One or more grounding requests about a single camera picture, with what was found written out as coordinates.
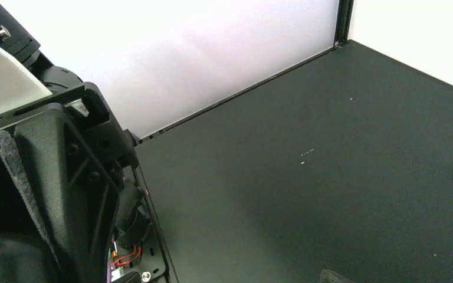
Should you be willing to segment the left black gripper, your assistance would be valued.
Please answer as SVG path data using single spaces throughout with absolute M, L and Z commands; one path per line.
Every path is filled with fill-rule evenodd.
M 64 282 L 106 282 L 118 191 L 103 165 L 137 167 L 133 140 L 99 88 L 54 65 L 0 4 L 0 120 L 46 104 L 0 130 L 0 158 Z

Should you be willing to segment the black earbud charging case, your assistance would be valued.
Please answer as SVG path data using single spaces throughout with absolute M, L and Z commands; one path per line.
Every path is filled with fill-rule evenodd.
M 61 282 L 61 275 L 42 240 L 0 236 L 0 282 Z

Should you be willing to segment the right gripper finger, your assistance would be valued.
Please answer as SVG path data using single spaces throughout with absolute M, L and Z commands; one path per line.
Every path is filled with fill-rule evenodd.
M 331 269 L 323 269 L 320 274 L 319 283 L 354 283 L 354 281 Z

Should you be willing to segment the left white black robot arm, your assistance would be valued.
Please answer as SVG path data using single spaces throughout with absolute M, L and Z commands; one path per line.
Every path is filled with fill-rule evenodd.
M 150 232 L 134 138 L 0 4 L 0 282 L 109 282 Z

